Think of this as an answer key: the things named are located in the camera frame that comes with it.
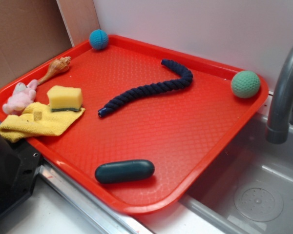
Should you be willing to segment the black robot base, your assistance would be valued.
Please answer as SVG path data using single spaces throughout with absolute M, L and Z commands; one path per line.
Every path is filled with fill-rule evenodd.
M 32 195 L 42 160 L 26 140 L 11 143 L 0 135 L 0 218 Z

